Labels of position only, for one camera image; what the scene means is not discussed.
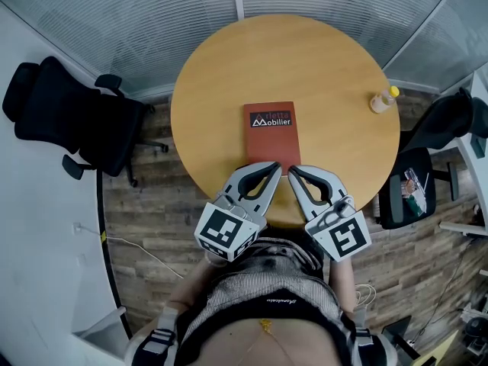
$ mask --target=white desk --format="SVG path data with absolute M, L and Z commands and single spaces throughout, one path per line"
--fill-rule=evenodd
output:
M 476 72 L 473 75 L 471 96 L 473 96 L 473 98 L 480 98 L 488 104 L 488 90 Z M 442 229 L 453 230 L 455 232 L 474 233 L 481 236 L 488 236 L 488 206 L 486 205 L 488 203 L 488 153 L 482 159 L 477 159 L 473 148 L 471 147 L 470 141 L 471 133 L 454 140 L 464 158 L 464 161 L 466 162 L 467 168 L 471 173 L 471 178 L 473 178 L 478 199 L 480 201 L 481 210 L 483 211 L 483 217 L 485 219 L 485 227 L 446 222 L 441 222 L 439 226 Z

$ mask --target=yellow bottle cap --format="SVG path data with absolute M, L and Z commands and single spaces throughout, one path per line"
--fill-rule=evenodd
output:
M 390 87 L 390 95 L 393 96 L 394 98 L 396 98 L 399 94 L 400 94 L 400 90 L 398 89 L 398 87 L 395 87 L 395 85 L 392 85 Z

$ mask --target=red book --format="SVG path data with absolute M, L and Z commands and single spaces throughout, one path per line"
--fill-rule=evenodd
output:
M 286 175 L 300 164 L 297 119 L 292 101 L 244 104 L 248 163 L 279 162 Z

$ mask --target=white cable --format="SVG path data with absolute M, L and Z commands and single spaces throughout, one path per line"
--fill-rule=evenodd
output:
M 160 258 L 158 258 L 157 256 L 154 256 L 151 252 L 149 251 L 146 251 L 143 247 L 141 247 L 139 244 L 136 244 L 135 242 L 130 242 L 130 241 L 127 241 L 125 239 L 122 239 L 120 237 L 109 237 L 107 236 L 107 239 L 110 239 L 110 240 L 119 240 L 119 241 L 123 241 L 123 242 L 126 242 L 127 244 L 130 244 L 132 246 L 135 246 L 137 248 L 140 248 L 142 249 L 147 255 L 153 257 L 155 260 L 157 260 L 159 263 L 161 263 L 162 265 L 164 265 L 168 270 L 170 270 L 170 272 L 172 272 L 174 275 L 176 275 L 177 277 L 179 278 L 183 278 L 178 272 L 176 272 L 175 270 L 173 270 L 171 267 L 169 267 L 166 263 L 164 263 L 163 260 L 161 260 Z
M 368 295 L 366 296 L 366 298 L 363 299 L 363 301 L 359 302 L 361 299 L 361 292 L 356 290 L 357 306 L 359 307 L 361 305 L 366 305 L 367 307 L 376 299 L 376 289 L 370 284 L 356 284 L 355 288 L 357 289 L 358 287 L 366 287 L 368 289 Z

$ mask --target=white wall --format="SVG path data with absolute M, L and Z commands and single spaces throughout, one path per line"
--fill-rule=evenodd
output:
M 94 78 L 0 4 L 0 100 L 19 63 L 60 59 L 81 82 Z M 0 111 L 0 352 L 13 366 L 96 364 L 71 332 L 116 309 L 97 235 L 95 173 L 70 178 L 66 151 L 18 140 Z

